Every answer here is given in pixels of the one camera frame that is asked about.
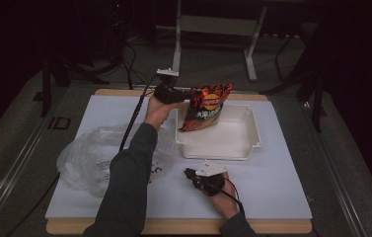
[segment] clear plastic bag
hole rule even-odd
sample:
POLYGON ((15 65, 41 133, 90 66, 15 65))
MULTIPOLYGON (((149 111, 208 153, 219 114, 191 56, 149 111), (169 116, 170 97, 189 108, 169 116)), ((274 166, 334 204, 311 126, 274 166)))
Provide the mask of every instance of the clear plastic bag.
MULTIPOLYGON (((135 123, 126 139, 125 147, 138 129, 135 123)), ((60 153, 56 166, 63 183, 75 190, 86 190, 94 197, 102 197, 109 186, 110 162, 118 153, 127 124, 101 126, 85 132, 60 153)), ((164 176, 179 150, 174 138, 162 127, 152 158, 150 183, 164 176)))

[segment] white paper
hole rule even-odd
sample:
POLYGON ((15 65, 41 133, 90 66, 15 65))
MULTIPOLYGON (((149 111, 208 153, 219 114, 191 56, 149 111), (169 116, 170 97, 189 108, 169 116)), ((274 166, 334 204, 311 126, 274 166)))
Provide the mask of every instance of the white paper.
MULTIPOLYGON (((76 137, 97 126, 117 125, 130 121, 139 98, 92 96, 76 137)), ((145 99, 136 122, 142 122, 147 108, 145 99)), ((256 148, 248 161, 216 161, 227 167, 235 184, 247 218, 310 219, 299 177, 290 157, 271 102, 229 101, 227 104, 251 105, 259 126, 262 147, 256 148)), ((170 113, 163 128, 175 134, 176 114, 170 113)), ((162 178, 148 186, 149 218, 220 218, 191 180, 186 168, 197 169, 203 160, 178 157, 162 178)), ((59 181, 46 218, 96 217, 101 198, 88 192, 71 190, 59 181)))

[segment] plastic container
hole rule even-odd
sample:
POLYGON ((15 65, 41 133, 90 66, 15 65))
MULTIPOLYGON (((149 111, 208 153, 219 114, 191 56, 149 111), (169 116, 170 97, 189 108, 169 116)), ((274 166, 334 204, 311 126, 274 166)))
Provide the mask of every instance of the plastic container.
MULTIPOLYGON (((188 103, 177 110, 177 128, 182 127, 188 103)), ((176 129, 176 143, 186 158, 248 160, 261 147, 253 107, 224 105, 219 121, 210 127, 181 132, 176 129)))

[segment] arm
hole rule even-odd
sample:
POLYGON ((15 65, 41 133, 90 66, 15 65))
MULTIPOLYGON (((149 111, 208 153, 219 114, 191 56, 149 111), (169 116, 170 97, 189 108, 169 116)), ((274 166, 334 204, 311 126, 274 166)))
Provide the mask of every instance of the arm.
POLYGON ((84 236, 136 236, 142 232, 157 130, 170 110, 177 106, 149 99, 145 121, 130 141, 129 148, 112 159, 109 187, 96 222, 85 230, 84 236))
MULTIPOLYGON (((228 173, 223 173, 223 177, 229 180, 228 173)), ((230 182, 226 181, 222 190, 235 197, 235 188, 230 182)), ((209 199, 215 209, 227 220, 220 228, 222 236, 257 236, 245 216, 238 211, 237 204, 234 200, 222 193, 209 197, 209 199)))

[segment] snack bag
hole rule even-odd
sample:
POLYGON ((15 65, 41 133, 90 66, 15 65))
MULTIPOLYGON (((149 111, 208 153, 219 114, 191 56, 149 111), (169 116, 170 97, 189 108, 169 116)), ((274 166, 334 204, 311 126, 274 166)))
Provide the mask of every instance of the snack bag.
POLYGON ((180 131, 198 130, 216 124, 232 87, 232 83, 191 87, 194 98, 189 101, 185 122, 180 131))

